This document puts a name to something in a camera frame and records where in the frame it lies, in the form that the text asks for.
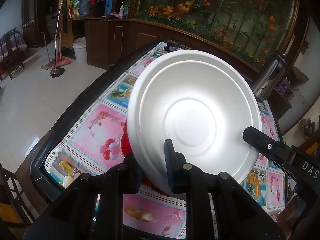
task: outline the tile floor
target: tile floor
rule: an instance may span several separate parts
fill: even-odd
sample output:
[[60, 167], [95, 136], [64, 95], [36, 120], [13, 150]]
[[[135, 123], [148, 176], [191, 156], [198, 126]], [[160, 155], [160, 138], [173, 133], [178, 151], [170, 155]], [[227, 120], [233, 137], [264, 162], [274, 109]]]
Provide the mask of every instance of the tile floor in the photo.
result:
[[[54, 43], [48, 45], [54, 55]], [[71, 60], [62, 76], [52, 79], [45, 47], [27, 49], [25, 69], [0, 81], [0, 163], [15, 172], [39, 139], [68, 106], [105, 70]]]

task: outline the stainless steel thermos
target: stainless steel thermos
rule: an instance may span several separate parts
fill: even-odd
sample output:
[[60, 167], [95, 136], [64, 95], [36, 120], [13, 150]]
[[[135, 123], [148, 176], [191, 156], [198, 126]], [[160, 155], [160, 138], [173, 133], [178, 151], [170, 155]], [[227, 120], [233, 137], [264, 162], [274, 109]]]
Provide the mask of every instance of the stainless steel thermos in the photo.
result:
[[288, 60], [285, 55], [277, 50], [266, 61], [258, 74], [257, 80], [250, 86], [258, 102], [262, 103], [278, 84], [284, 74], [287, 63]]

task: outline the table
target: table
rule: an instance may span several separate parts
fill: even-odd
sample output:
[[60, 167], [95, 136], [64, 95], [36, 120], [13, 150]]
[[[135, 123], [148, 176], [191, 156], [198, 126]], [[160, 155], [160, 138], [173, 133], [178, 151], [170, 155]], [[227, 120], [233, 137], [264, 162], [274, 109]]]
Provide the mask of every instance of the table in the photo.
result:
[[[81, 173], [98, 175], [123, 162], [120, 142], [131, 89], [149, 63], [166, 53], [165, 45], [159, 41], [148, 44], [105, 72], [54, 125], [31, 164], [32, 179], [51, 201]], [[263, 132], [280, 140], [268, 102], [258, 106]], [[113, 143], [119, 154], [105, 154], [106, 143]], [[276, 220], [285, 207], [284, 173], [259, 155], [241, 185]], [[211, 209], [217, 238], [212, 198]], [[186, 201], [141, 185], [137, 195], [124, 195], [123, 224], [159, 236], [184, 239]]]

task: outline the white bottle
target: white bottle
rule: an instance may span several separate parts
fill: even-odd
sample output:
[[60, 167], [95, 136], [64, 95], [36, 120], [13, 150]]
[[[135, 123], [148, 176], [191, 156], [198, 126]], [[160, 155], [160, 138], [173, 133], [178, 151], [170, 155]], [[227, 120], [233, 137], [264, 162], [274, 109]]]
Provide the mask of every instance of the white bottle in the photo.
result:
[[123, 17], [123, 11], [124, 11], [124, 8], [123, 8], [123, 5], [121, 5], [120, 11], [119, 11], [120, 18]]

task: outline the blue thermos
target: blue thermos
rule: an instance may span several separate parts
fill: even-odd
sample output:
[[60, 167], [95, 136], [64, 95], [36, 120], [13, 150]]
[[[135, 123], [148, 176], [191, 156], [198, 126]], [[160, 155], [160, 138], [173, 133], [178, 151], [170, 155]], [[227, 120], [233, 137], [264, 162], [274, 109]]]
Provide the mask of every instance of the blue thermos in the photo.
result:
[[90, 16], [90, 0], [80, 0], [78, 4], [80, 18], [86, 18]]
[[112, 0], [106, 0], [106, 6], [104, 9], [104, 15], [110, 15], [112, 9]]

